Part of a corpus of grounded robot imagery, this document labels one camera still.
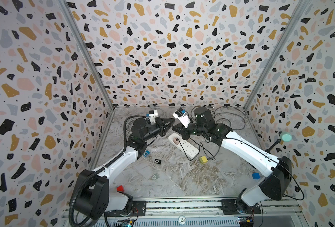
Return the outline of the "pink USB charger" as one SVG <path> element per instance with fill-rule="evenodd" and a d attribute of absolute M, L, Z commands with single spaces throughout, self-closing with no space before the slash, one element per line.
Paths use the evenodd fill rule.
<path fill-rule="evenodd" d="M 173 142 L 177 145 L 180 144 L 180 140 L 178 137 L 173 138 Z"/>

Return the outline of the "white power strip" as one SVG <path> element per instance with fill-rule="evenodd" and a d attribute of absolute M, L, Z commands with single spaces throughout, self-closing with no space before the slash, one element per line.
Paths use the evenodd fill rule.
<path fill-rule="evenodd" d="M 173 138 L 175 137 L 178 137 L 179 140 L 180 140 L 180 144 L 175 144 L 173 142 Z M 177 133 L 172 133 L 169 137 L 168 137 L 168 141 L 170 143 L 172 143 L 176 148 L 178 148 L 180 151 L 182 151 L 186 157 L 189 159 L 189 160 L 193 160 L 194 158 L 197 157 L 197 155 L 199 154 L 199 150 L 194 147 L 191 143 L 189 143 L 188 141 L 186 140 L 183 140 L 181 138 L 181 136 Z"/>

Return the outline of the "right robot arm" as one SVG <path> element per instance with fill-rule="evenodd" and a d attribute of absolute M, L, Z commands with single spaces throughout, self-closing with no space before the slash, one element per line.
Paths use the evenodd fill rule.
<path fill-rule="evenodd" d="M 291 182 L 295 182 L 292 174 L 292 161 L 270 154 L 242 138 L 231 127 L 216 123 L 212 113 L 206 107 L 194 110 L 191 117 L 188 112 L 179 108 L 173 113 L 179 123 L 172 129 L 184 140 L 190 136 L 202 136 L 219 147 L 232 151 L 258 170 L 263 179 L 249 189 L 243 189 L 235 199 L 234 206 L 238 213 L 246 214 L 266 199 L 281 200 Z"/>

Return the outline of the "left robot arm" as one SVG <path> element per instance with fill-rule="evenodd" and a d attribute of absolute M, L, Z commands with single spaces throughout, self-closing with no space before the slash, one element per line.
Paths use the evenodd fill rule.
<path fill-rule="evenodd" d="M 164 137 L 173 126 L 174 118 L 133 115 L 131 135 L 126 135 L 127 123 L 123 126 L 124 147 L 116 156 L 94 170 L 83 170 L 74 187 L 68 214 L 72 227 L 91 227 L 102 215 L 119 211 L 122 215 L 133 214 L 133 197 L 123 193 L 111 193 L 110 184 L 130 164 L 146 151 L 148 141 Z"/>

